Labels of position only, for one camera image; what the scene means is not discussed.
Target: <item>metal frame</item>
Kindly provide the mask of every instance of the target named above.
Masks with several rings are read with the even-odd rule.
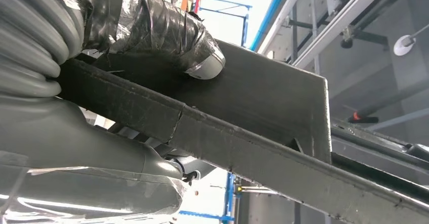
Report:
[[[374,0],[350,0],[292,65],[298,68],[305,68],[373,1]]]
[[[280,10],[279,15],[275,19],[273,26],[271,26],[270,30],[267,33],[267,36],[263,40],[261,46],[258,48],[257,52],[259,54],[265,54],[267,52],[266,50],[268,48],[268,45],[271,43],[271,41],[273,41],[274,36],[279,31],[281,25],[283,24],[284,20],[289,15],[289,13],[292,11],[297,1],[298,0],[286,0],[285,4]]]
[[[385,172],[342,156],[335,156],[335,166],[324,163],[76,60],[63,65],[60,83],[65,99],[83,103],[88,95],[99,97],[98,112],[97,102],[82,106],[126,124],[140,122],[133,128],[333,218],[354,224],[427,224],[427,189]],[[112,105],[120,107],[100,111]]]
[[[232,7],[229,7],[229,8],[218,9],[218,10],[207,9],[207,8],[203,8],[203,7],[200,6],[199,10],[204,10],[204,11],[209,11],[209,12],[215,12],[215,13],[221,13],[221,14],[225,14],[225,15],[230,15],[230,16],[242,18],[243,19],[243,28],[242,28],[242,35],[241,35],[241,46],[243,47],[244,44],[246,43],[246,39],[247,39],[247,26],[248,26],[248,20],[249,20],[249,12],[250,12],[250,9],[252,8],[252,6],[246,5],[246,4],[241,4],[241,3],[230,2],[230,1],[227,1],[227,0],[214,0],[214,1],[219,1],[219,2],[223,2],[223,3],[234,4],[235,6],[232,6]],[[221,12],[222,10],[227,10],[227,9],[236,8],[236,7],[245,7],[245,8],[247,8],[246,15],[245,16],[241,16],[241,15],[237,15],[237,14]]]
[[[181,210],[179,214],[210,218],[210,219],[218,219],[225,224],[227,224],[230,221],[234,221],[235,220],[233,216],[234,190],[235,190],[234,180],[235,180],[235,176],[229,172],[227,175],[227,182],[226,182],[226,188],[225,188],[224,213],[222,216],[185,211],[185,210]]]

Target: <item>metal bar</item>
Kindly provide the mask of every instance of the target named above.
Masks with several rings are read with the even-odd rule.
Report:
[[[366,15],[368,15],[382,0],[374,0],[359,16],[357,16],[350,24],[356,26]]]
[[[374,0],[350,0],[321,34],[301,54],[293,66],[305,68]]]
[[[312,24],[290,20],[289,25],[311,29],[312,30],[312,32],[311,32],[312,36],[313,36],[313,38],[315,37]],[[386,36],[382,36],[382,35],[378,35],[378,34],[374,34],[374,33],[368,33],[368,32],[364,32],[364,31],[360,31],[360,30],[354,31],[353,38],[363,40],[363,41],[367,41],[367,42],[378,43],[378,44],[381,44],[384,46],[389,45],[388,44],[388,38]]]
[[[280,195],[279,192],[272,190],[242,190],[243,193],[267,194],[267,195]]]
[[[231,9],[231,8],[237,8],[237,7],[241,7],[241,5],[236,5],[236,6],[229,7],[229,8],[222,8],[222,9],[218,9],[216,11],[222,11],[222,10]]]
[[[418,94],[429,88],[429,78],[424,79],[420,82],[415,83],[409,87],[406,87],[398,92],[398,94],[393,95],[392,97],[383,98],[378,100],[378,102],[356,111],[352,116],[348,118],[348,121],[353,122],[354,120],[359,120],[361,118],[365,118],[380,109],[383,109],[389,105],[392,105],[401,100],[407,99],[415,94]]]
[[[293,224],[301,224],[301,204],[295,202],[293,205],[294,222]]]
[[[372,168],[347,157],[332,154],[332,165],[346,170],[349,173],[359,174],[367,180],[385,188],[394,189],[414,200],[429,203],[429,191],[426,187],[393,176],[387,172]]]
[[[224,216],[231,215],[233,198],[234,198],[234,175],[229,172],[227,175],[227,183],[226,183],[226,190],[225,190]]]
[[[249,10],[247,10],[246,17],[243,18],[243,34],[241,36],[241,46],[244,47],[244,44],[247,40],[247,25],[249,20]]]
[[[214,13],[222,13],[222,14],[225,14],[225,15],[239,17],[239,18],[242,18],[242,19],[246,18],[245,16],[240,16],[240,15],[231,14],[231,13],[225,13],[225,12],[219,12],[217,10],[212,10],[212,9],[207,9],[207,8],[200,8],[200,10],[205,10],[205,11],[214,12]]]
[[[415,38],[417,35],[419,35],[421,32],[423,32],[427,28],[429,28],[429,24],[426,25],[425,27],[421,28],[419,31],[415,32],[414,34],[412,34],[410,37]]]
[[[241,3],[235,3],[235,2],[230,2],[230,1],[227,1],[227,0],[214,0],[214,1],[220,1],[220,2],[225,2],[225,3],[231,3],[231,4],[238,5],[238,6],[243,6],[243,7],[247,7],[247,8],[252,8],[252,6],[250,6],[250,5],[241,4]]]
[[[368,33],[361,30],[355,30],[355,32],[353,33],[353,38],[371,42],[371,43],[377,43],[389,48],[389,42],[386,36],[382,36],[374,33]]]
[[[298,15],[296,10],[296,3],[293,4],[291,17],[292,20],[296,22],[296,24],[292,25],[292,61],[295,61],[298,58]]]
[[[418,119],[418,118],[421,118],[421,117],[425,117],[427,115],[429,115],[429,108],[425,108],[425,109],[422,109],[422,110],[417,110],[415,112],[412,112],[412,113],[409,113],[409,114],[406,114],[406,115],[402,115],[400,117],[396,117],[396,118],[393,118],[393,119],[390,119],[390,120],[386,120],[386,121],[384,121],[382,123],[378,123],[378,124],[372,125],[370,127],[367,127],[367,129],[368,130],[383,129],[383,128],[386,128],[386,127],[390,127],[392,125],[396,125],[396,124],[400,124],[400,123],[403,123],[403,122],[407,122],[408,120],[413,120],[413,119]]]
[[[410,219],[411,223],[427,223],[429,209],[426,204],[275,142],[267,142],[256,135],[249,137],[244,130],[230,131],[208,115],[185,110],[177,132],[170,141],[172,147],[279,191],[336,219],[349,223],[402,223]]]
[[[204,218],[210,218],[210,219],[217,219],[217,220],[222,220],[222,221],[233,221],[234,220],[234,218],[230,217],[230,216],[211,215],[211,214],[204,214],[204,213],[185,211],[185,210],[181,210],[179,212],[179,214],[204,217]]]
[[[261,46],[258,49],[259,54],[266,53],[268,45],[273,41],[274,36],[279,31],[281,25],[283,24],[286,17],[289,15],[289,13],[292,11],[293,6],[295,6],[296,1],[298,0],[286,0],[284,3],[282,9],[280,10],[279,15],[277,15],[276,20],[273,23],[273,26],[271,26],[270,30],[267,33],[267,36],[265,36],[264,41],[262,42]]]
[[[397,0],[386,0],[378,7],[373,8],[371,14],[365,20],[360,20],[360,22],[356,24],[356,28],[359,30],[364,30],[369,24],[371,24],[375,19],[377,19],[381,14],[383,14],[396,1]]]
[[[369,131],[351,124],[338,122],[335,120],[333,121],[334,123],[331,128],[331,132],[332,138],[335,141],[344,140],[346,142],[352,143],[354,146],[358,146],[360,149],[374,152],[374,155],[382,155],[384,158],[401,161],[404,163],[402,165],[407,165],[408,168],[417,169],[421,172],[427,172],[427,170],[429,170],[428,162],[405,153],[407,150],[407,143],[400,142],[397,139],[392,139],[390,137],[383,136],[376,132]]]
[[[320,26],[322,26],[322,25],[324,25],[324,24],[329,24],[329,23],[326,23],[326,19],[329,17],[329,14],[328,14],[328,12],[326,12],[325,14],[323,14],[322,15],[322,17],[319,19],[319,21],[317,22],[317,27],[319,28]],[[306,45],[306,43],[312,38],[312,36],[313,36],[313,32],[311,31],[311,32],[309,32],[308,34],[307,34],[307,36],[305,36],[302,40],[301,40],[301,42],[299,43],[299,45],[298,45],[298,47],[297,47],[297,50],[298,51],[300,51],[305,45]],[[289,58],[287,58],[287,60],[286,60],[286,64],[290,64],[290,62],[291,62],[291,58],[292,56],[289,56]]]
[[[248,68],[249,60],[245,56],[242,60]],[[59,81],[63,98],[84,103],[101,115],[109,114],[119,123],[133,125],[135,130],[151,129],[156,139],[168,136],[166,142],[170,147],[187,151],[337,219],[354,224],[427,224],[427,204],[397,189],[382,187],[84,62],[65,63]],[[108,108],[101,112],[96,106]],[[177,112],[175,116],[168,113],[170,110]]]
[[[317,38],[317,21],[316,21],[316,0],[311,0],[311,20],[313,23],[313,41]],[[314,72],[320,75],[320,60],[319,55],[317,54],[314,57]]]
[[[270,5],[268,6],[267,12],[265,13],[264,19],[262,20],[261,25],[259,26],[258,32],[256,33],[255,39],[253,40],[250,49],[256,51],[260,44],[261,40],[265,36],[265,32],[268,29],[268,26],[271,25],[271,21],[274,19],[275,13],[278,11],[280,4],[283,0],[271,0]]]

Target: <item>gray cable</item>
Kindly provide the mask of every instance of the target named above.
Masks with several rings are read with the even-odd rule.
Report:
[[[82,44],[79,44],[79,34],[74,26],[72,18],[57,0],[26,1],[29,1],[62,35],[68,46],[71,57],[76,56],[82,50]]]
[[[30,4],[23,0],[0,0],[0,13],[8,22],[31,35],[57,63],[67,60],[69,50],[64,39]]]

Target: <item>blue rail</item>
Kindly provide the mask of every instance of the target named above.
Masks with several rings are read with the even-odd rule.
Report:
[[[182,215],[191,215],[191,216],[197,216],[197,217],[204,217],[204,218],[210,218],[210,219],[218,219],[221,221],[234,221],[233,217],[230,216],[220,216],[220,215],[210,215],[210,214],[204,214],[204,213],[198,213],[198,212],[192,212],[192,211],[185,211],[181,210],[179,214]]]
[[[226,1],[226,0],[214,0],[214,1],[220,1],[220,2],[225,2],[225,3],[231,3],[231,4],[238,5],[238,6],[243,6],[243,7],[247,7],[247,8],[252,8],[252,6],[250,6],[250,5],[241,4],[241,3],[235,3],[235,2],[230,2],[230,1]]]
[[[235,175],[233,175],[232,173],[229,172],[227,175],[224,213],[222,216],[205,214],[205,213],[198,213],[198,212],[192,212],[192,211],[185,211],[185,210],[181,210],[179,212],[179,214],[204,217],[204,218],[211,218],[211,219],[218,219],[218,220],[222,221],[222,223],[224,223],[224,224],[227,224],[230,221],[234,221],[235,218],[233,218],[231,216],[232,211],[233,211],[232,207],[233,207],[234,190],[235,190],[234,180],[235,180]]]
[[[261,43],[262,37],[266,30],[268,29],[268,24],[273,19],[273,16],[280,5],[281,0],[273,0],[268,7],[267,13],[265,14],[264,19],[262,20],[261,26],[259,27],[258,32],[256,33],[255,39],[253,40],[250,49],[255,51],[257,46]]]

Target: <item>plastic wrap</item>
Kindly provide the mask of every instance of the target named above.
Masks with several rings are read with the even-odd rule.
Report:
[[[164,0],[123,0],[113,53],[156,54],[187,73],[210,56],[224,67],[218,44],[204,25]]]
[[[164,223],[189,186],[166,176],[92,167],[31,169],[0,152],[0,213],[6,223]]]

